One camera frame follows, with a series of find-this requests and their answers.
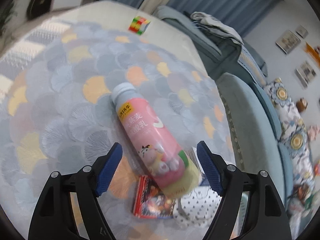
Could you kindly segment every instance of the screw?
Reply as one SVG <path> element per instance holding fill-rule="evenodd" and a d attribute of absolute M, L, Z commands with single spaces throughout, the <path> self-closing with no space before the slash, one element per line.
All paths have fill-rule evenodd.
<path fill-rule="evenodd" d="M 54 171 L 53 173 L 51 173 L 52 178 L 56 178 L 56 177 L 58 177 L 58 175 L 59 175 L 59 172 L 57 172 L 57 171 Z"/>
<path fill-rule="evenodd" d="M 260 175 L 262 177 L 267 177 L 268 176 L 268 173 L 266 171 L 260 171 Z"/>
<path fill-rule="evenodd" d="M 84 166 L 82 170 L 84 172 L 89 172 L 89 171 L 91 171 L 91 166 Z"/>
<path fill-rule="evenodd" d="M 227 169 L 229 170 L 229 171 L 235 171 L 236 170 L 236 167 L 234 166 L 234 165 L 228 165 L 227 166 Z"/>

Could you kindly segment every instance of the blue rubber pad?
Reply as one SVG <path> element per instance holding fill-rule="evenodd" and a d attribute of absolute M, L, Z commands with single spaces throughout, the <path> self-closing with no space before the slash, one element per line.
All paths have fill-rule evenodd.
<path fill-rule="evenodd" d="M 217 167 L 214 165 L 209 154 L 212 153 L 207 152 L 207 150 L 201 143 L 197 144 L 197 156 L 204 171 L 204 174 L 208 179 L 211 189 L 221 196 L 223 192 L 223 188 L 221 185 L 221 175 Z"/>
<path fill-rule="evenodd" d="M 112 152 L 108 152 L 108 155 L 110 155 L 109 159 L 101 169 L 97 179 L 95 192 L 98 196 L 101 196 L 102 193 L 106 192 L 110 185 L 113 175 L 115 174 L 118 164 L 122 158 L 122 146 L 118 144 Z"/>

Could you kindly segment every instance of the rubik's cube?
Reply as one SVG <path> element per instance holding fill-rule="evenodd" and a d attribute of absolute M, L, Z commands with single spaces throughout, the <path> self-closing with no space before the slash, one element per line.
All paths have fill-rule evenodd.
<path fill-rule="evenodd" d="M 141 16 L 137 16 L 133 19 L 129 30 L 137 33 L 138 35 L 141 35 L 145 32 L 145 30 L 147 29 L 148 25 L 150 24 L 150 21 L 141 17 Z"/>

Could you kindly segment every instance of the pink label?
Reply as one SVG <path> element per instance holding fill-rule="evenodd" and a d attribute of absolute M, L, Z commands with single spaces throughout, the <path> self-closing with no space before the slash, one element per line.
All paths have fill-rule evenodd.
<path fill-rule="evenodd" d="M 118 116 L 159 187 L 166 187 L 183 176 L 189 159 L 148 101 L 132 98 L 119 108 Z"/>

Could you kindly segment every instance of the bottle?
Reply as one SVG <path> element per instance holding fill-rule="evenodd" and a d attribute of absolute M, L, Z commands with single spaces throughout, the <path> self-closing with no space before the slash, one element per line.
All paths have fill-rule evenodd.
<path fill-rule="evenodd" d="M 148 101 L 130 83 L 111 95 L 118 117 L 139 157 L 168 198 L 179 198 L 196 187 L 200 172 Z"/>

